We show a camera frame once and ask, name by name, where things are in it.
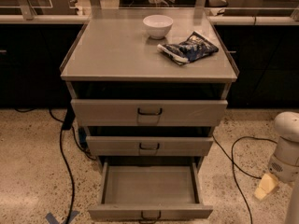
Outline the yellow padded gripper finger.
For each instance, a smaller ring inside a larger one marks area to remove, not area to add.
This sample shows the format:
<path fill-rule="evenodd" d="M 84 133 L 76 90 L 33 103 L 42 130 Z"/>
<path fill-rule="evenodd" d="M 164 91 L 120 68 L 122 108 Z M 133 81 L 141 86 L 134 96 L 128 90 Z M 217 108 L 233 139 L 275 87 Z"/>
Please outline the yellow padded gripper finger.
<path fill-rule="evenodd" d="M 278 190 L 278 183 L 279 180 L 275 175 L 271 173 L 264 174 L 254 191 L 254 197 L 259 201 L 264 200 Z"/>

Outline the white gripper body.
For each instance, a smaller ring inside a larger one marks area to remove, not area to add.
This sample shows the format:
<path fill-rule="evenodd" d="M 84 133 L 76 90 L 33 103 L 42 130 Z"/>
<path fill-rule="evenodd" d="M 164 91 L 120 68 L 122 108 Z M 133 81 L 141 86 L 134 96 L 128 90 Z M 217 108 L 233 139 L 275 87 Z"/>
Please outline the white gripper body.
<path fill-rule="evenodd" d="M 293 182 L 299 175 L 299 143 L 280 137 L 268 169 L 280 181 Z"/>

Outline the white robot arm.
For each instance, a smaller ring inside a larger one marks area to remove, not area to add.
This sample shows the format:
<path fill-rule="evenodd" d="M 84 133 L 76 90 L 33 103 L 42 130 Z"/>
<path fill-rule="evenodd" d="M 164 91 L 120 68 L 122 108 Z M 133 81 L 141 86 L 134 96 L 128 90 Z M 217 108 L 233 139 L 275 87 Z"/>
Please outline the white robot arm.
<path fill-rule="evenodd" d="M 293 182 L 285 224 L 299 224 L 299 114 L 282 112 L 274 121 L 279 135 L 276 149 L 268 162 L 269 172 L 264 174 L 254 196 L 263 200 L 278 187 L 278 181 Z"/>

